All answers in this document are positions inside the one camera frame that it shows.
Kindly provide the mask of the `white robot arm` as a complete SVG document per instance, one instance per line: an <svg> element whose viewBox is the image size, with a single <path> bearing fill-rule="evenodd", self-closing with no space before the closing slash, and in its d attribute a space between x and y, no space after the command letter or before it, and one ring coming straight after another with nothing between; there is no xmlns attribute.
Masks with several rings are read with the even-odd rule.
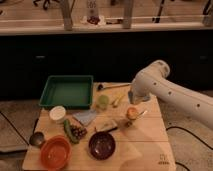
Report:
<svg viewBox="0 0 213 171"><path fill-rule="evenodd" d="M130 103L137 105L148 101L153 94L184 110L213 130L213 97L168 81L169 74L170 67L163 60L156 60L140 70L130 84Z"/></svg>

